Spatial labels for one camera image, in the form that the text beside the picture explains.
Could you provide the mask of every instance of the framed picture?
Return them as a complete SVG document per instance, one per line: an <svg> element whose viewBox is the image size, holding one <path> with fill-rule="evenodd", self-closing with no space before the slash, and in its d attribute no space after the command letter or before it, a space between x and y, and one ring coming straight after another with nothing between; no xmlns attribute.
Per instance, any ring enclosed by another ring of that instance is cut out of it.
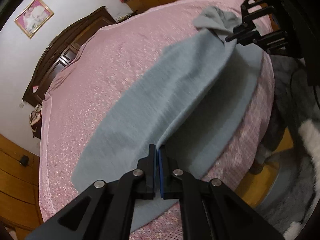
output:
<svg viewBox="0 0 320 240"><path fill-rule="evenodd" d="M15 19L15 23L31 38L52 15L53 11L42 0L33 0Z"/></svg>

